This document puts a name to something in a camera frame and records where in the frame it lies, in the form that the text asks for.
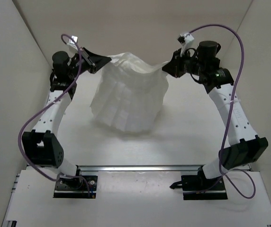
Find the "white pleated skirt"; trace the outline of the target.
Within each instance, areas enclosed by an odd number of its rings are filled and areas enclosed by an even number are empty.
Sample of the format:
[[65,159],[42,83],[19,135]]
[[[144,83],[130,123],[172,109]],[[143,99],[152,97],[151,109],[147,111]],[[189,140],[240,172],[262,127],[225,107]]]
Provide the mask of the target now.
[[130,52],[110,58],[90,105],[94,120],[121,132],[150,131],[169,87],[166,63],[150,65]]

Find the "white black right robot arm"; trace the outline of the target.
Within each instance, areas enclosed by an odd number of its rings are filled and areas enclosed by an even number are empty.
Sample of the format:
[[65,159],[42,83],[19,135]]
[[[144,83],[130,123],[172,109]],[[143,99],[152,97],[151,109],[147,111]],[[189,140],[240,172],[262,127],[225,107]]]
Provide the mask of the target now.
[[220,59],[216,55],[221,45],[214,41],[202,41],[191,54],[192,43],[183,41],[181,44],[182,47],[173,53],[172,59],[162,70],[175,78],[186,73],[192,77],[198,76],[195,82],[204,86],[228,130],[226,140],[229,147],[199,170],[196,183],[205,190],[222,173],[256,162],[268,147],[268,141],[265,137],[259,137],[249,123],[233,90],[235,81],[230,71],[220,67]]

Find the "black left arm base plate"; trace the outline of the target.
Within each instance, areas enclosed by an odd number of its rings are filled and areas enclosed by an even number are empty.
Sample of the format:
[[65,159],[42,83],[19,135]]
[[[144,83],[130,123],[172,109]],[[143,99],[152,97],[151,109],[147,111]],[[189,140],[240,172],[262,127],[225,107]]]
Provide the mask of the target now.
[[97,194],[98,176],[83,175],[89,188],[80,179],[69,179],[61,177],[54,187],[54,198],[65,199],[95,199]]

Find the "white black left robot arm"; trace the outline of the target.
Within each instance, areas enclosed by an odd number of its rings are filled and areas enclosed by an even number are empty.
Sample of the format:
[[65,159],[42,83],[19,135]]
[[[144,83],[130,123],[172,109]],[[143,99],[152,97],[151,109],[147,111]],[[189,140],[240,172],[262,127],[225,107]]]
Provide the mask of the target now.
[[74,97],[78,76],[86,71],[98,72],[111,58],[81,48],[81,52],[73,57],[65,51],[58,51],[53,54],[52,61],[47,103],[33,129],[22,133],[21,142],[30,165],[52,168],[57,174],[63,174],[72,188],[78,188],[83,176],[77,165],[64,158],[64,149],[57,139],[58,129]]

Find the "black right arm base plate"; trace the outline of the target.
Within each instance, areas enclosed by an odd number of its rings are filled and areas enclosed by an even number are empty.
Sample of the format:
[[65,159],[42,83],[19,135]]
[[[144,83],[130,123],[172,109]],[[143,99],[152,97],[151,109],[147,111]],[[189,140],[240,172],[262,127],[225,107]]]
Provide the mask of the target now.
[[171,189],[182,189],[185,201],[227,200],[223,178],[203,180],[197,175],[182,175]]

